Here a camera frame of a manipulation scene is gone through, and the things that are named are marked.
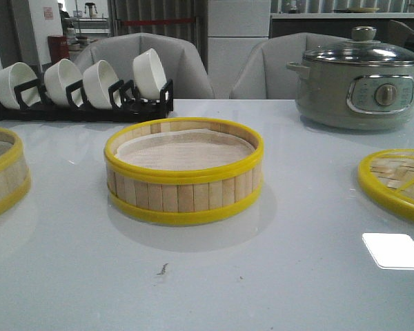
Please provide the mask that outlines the woven bamboo steamer lid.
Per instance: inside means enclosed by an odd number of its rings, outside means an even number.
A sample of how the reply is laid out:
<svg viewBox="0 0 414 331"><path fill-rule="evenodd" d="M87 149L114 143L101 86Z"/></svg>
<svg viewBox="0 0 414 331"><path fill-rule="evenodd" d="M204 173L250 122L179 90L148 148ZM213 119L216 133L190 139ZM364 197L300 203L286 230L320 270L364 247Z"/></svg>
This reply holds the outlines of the woven bamboo steamer lid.
<svg viewBox="0 0 414 331"><path fill-rule="evenodd" d="M364 157L357 180L376 203L414 222L414 149L382 150Z"/></svg>

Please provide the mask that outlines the bamboo steamer tray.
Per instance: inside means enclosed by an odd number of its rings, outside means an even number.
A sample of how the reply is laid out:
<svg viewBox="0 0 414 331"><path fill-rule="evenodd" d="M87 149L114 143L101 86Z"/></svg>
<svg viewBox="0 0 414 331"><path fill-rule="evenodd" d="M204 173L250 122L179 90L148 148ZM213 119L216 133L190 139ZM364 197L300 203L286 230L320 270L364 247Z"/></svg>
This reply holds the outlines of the bamboo steamer tray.
<svg viewBox="0 0 414 331"><path fill-rule="evenodd" d="M162 132L209 129L249 142L246 158L204 170L151 170L119 160L117 148L135 138ZM201 117L160 119L113 134L104 157L112 202L123 212L152 223L198 225L231 217L254 203L262 188L264 142L253 129L233 121Z"/></svg>
<svg viewBox="0 0 414 331"><path fill-rule="evenodd" d="M0 214L14 206L29 191L30 170L23 153L23 142L13 131L0 128L0 141L13 144L0 157Z"/></svg>

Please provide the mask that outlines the white steamer liner cloth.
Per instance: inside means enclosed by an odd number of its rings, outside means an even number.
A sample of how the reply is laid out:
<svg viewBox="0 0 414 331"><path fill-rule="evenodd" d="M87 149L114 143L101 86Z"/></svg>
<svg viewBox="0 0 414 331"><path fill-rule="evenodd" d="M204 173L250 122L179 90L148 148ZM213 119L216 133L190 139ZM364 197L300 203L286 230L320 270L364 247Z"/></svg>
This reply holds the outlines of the white steamer liner cloth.
<svg viewBox="0 0 414 331"><path fill-rule="evenodd" d="M240 161L255 151L246 140L209 129L162 132L131 139L115 156L151 170L204 170Z"/></svg>

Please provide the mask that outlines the black plastic dish rack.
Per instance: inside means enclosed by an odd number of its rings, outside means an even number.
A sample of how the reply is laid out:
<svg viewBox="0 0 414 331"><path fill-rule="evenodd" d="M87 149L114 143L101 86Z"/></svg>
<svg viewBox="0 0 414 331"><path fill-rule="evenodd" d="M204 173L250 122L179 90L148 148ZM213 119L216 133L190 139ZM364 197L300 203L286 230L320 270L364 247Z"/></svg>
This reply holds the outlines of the black plastic dish rack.
<svg viewBox="0 0 414 331"><path fill-rule="evenodd" d="M158 100L143 98L134 82L118 81L108 88L110 108L93 107L87 99L83 81L66 88L68 106L53 103L46 87L39 79L22 83L14 88L18 108L4 107L0 102L0 121L86 121L139 123L165 119L173 111L173 81L169 80L160 90Z"/></svg>

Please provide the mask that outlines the grey chair left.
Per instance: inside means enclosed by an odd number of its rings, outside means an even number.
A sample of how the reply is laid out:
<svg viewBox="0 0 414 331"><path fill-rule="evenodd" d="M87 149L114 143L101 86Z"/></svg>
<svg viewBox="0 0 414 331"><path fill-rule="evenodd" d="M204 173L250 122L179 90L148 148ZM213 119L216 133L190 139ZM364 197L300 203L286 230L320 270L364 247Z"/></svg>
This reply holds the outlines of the grey chair left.
<svg viewBox="0 0 414 331"><path fill-rule="evenodd" d="M74 60L84 72L100 60L107 61L124 81L134 78L133 59L155 49L167 79L173 81L176 99L214 99L214 91L196 47L189 41L150 33L100 39L84 48Z"/></svg>

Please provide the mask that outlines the grey chair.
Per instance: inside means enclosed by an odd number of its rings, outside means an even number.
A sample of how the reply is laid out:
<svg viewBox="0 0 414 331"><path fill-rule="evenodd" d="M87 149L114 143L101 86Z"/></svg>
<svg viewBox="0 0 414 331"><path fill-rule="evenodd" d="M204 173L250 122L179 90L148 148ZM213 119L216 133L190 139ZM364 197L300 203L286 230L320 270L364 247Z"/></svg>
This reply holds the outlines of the grey chair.
<svg viewBox="0 0 414 331"><path fill-rule="evenodd" d="M134 78L133 59L155 49L167 79L173 81L176 99L214 99L214 91L196 47L189 41L150 33L100 39L84 48L74 60L84 72L100 60L107 61L124 81Z"/></svg>
<svg viewBox="0 0 414 331"><path fill-rule="evenodd" d="M343 37L300 32L257 44L240 70L230 98L294 99L298 76L286 64L300 63L307 50L343 40Z"/></svg>

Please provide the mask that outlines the grey chair right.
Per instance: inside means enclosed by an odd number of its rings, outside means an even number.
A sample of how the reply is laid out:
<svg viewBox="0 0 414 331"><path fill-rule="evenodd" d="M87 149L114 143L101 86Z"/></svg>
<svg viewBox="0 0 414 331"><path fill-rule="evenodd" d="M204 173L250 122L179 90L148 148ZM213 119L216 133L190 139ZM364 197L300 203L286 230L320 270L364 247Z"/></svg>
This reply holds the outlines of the grey chair right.
<svg viewBox="0 0 414 331"><path fill-rule="evenodd" d="M307 50L343 40L343 37L300 32L257 44L240 70L230 98L294 99L298 76L286 64L300 63Z"/></svg>

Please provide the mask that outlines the white bowl right end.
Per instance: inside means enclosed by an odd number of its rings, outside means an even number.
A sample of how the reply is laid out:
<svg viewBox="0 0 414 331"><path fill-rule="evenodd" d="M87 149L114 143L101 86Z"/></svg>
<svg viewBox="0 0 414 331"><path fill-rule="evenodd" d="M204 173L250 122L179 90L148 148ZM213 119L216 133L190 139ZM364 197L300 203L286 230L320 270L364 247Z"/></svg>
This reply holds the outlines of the white bowl right end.
<svg viewBox="0 0 414 331"><path fill-rule="evenodd" d="M136 56L132 62L134 82L143 98L158 100L167 83L161 59L154 48Z"/></svg>

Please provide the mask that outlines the white bowl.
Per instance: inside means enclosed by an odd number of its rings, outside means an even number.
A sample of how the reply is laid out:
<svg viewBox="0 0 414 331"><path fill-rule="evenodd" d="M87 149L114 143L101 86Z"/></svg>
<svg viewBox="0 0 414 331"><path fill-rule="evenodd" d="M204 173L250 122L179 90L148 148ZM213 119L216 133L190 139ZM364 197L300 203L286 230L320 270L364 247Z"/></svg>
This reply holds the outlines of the white bowl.
<svg viewBox="0 0 414 331"><path fill-rule="evenodd" d="M48 96L56 105L69 107L66 88L82 78L82 73L71 60L61 59L45 72L44 83Z"/></svg>
<svg viewBox="0 0 414 331"><path fill-rule="evenodd" d="M109 87L119 81L112 66L100 60L83 73L83 88L90 104L97 109L111 109Z"/></svg>
<svg viewBox="0 0 414 331"><path fill-rule="evenodd" d="M0 70L0 102L8 109L19 109L14 87L36 79L33 69L23 62L16 62Z"/></svg>

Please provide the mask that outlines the white refrigerator in background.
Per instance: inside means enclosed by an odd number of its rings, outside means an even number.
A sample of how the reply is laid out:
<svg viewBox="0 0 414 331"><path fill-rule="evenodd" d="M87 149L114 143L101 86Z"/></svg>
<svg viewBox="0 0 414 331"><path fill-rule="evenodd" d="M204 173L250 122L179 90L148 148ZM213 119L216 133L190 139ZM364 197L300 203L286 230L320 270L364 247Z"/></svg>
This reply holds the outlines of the white refrigerator in background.
<svg viewBox="0 0 414 331"><path fill-rule="evenodd" d="M270 1L208 1L208 76L227 99L251 50L267 40Z"/></svg>

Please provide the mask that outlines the grey-green electric cooking pot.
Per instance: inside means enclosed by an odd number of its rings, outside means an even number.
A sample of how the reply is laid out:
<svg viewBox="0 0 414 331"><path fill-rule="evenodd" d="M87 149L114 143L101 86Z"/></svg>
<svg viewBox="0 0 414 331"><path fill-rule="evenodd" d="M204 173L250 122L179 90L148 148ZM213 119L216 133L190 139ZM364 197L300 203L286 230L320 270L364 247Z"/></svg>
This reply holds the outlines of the grey-green electric cooking pot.
<svg viewBox="0 0 414 331"><path fill-rule="evenodd" d="M303 60L286 67L299 81L299 112L327 126L398 128L414 117L414 66L360 66Z"/></svg>

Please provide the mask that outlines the red cabinet in background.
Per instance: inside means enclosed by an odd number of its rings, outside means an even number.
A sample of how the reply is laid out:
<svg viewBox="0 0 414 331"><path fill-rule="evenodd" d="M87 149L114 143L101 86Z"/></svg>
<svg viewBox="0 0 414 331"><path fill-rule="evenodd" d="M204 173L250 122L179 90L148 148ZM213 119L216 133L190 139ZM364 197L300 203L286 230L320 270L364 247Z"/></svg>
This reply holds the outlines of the red cabinet in background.
<svg viewBox="0 0 414 331"><path fill-rule="evenodd" d="M49 53L50 53L52 64L55 64L62 59L70 58L66 36L64 35L48 36L48 47L49 47Z"/></svg>

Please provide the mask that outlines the glass pot lid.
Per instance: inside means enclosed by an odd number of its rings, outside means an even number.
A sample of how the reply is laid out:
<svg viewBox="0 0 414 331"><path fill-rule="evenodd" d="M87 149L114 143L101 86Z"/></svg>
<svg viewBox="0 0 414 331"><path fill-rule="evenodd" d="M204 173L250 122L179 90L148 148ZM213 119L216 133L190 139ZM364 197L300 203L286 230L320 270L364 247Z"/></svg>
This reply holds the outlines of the glass pot lid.
<svg viewBox="0 0 414 331"><path fill-rule="evenodd" d="M375 39L377 29L357 26L351 30L351 38L305 51L303 58L362 66L414 66L414 52L394 44Z"/></svg>

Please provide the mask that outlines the white bowl far left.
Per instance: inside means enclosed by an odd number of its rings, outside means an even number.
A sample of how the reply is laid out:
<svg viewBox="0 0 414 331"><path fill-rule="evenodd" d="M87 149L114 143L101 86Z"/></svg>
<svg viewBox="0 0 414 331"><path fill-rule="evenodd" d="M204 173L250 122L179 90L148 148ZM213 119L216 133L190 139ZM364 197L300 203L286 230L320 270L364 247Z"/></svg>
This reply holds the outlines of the white bowl far left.
<svg viewBox="0 0 414 331"><path fill-rule="evenodd" d="M19 109L14 87L36 79L33 69L23 62L16 62L0 70L0 102L8 109Z"/></svg>

